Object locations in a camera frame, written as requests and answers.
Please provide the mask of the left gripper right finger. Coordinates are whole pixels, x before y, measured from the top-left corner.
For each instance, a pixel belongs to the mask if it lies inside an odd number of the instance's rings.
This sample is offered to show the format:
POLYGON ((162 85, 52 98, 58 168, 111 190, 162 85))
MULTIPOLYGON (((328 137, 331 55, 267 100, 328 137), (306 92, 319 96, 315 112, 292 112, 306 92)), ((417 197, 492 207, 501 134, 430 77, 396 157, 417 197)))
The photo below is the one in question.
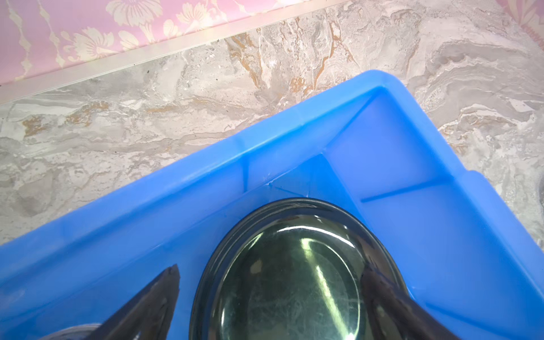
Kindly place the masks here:
POLYGON ((388 338, 379 319, 379 309, 391 319, 403 339, 458 338, 371 265, 362 273, 361 290, 374 339, 388 338))

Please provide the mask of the brown glass plate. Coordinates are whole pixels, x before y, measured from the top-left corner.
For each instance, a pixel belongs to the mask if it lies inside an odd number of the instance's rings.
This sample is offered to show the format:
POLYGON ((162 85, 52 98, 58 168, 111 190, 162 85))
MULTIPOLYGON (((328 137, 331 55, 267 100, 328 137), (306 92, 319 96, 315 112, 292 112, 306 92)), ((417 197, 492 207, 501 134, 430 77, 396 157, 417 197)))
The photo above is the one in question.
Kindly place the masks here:
POLYGON ((83 340, 100 327, 100 324, 82 324, 48 334, 39 340, 83 340))

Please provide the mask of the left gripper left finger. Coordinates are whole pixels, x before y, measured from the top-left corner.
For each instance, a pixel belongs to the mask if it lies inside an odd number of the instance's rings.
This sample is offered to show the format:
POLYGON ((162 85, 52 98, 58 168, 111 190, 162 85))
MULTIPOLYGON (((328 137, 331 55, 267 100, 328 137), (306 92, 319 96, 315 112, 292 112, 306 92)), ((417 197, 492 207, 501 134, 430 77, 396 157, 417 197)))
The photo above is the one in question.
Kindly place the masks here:
POLYGON ((179 295, 180 273, 170 266, 87 339, 166 339, 179 295))

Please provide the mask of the black round plate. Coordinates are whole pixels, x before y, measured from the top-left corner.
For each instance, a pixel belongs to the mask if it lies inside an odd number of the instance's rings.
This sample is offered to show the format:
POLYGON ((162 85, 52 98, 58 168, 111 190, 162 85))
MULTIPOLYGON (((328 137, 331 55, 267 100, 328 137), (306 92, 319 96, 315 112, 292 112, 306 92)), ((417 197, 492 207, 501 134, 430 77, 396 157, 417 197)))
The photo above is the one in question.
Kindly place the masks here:
POLYGON ((368 306, 361 277, 405 282, 382 242, 344 209, 312 198, 266 204, 236 224, 209 260, 194 300, 191 339, 384 339, 405 334, 368 306))

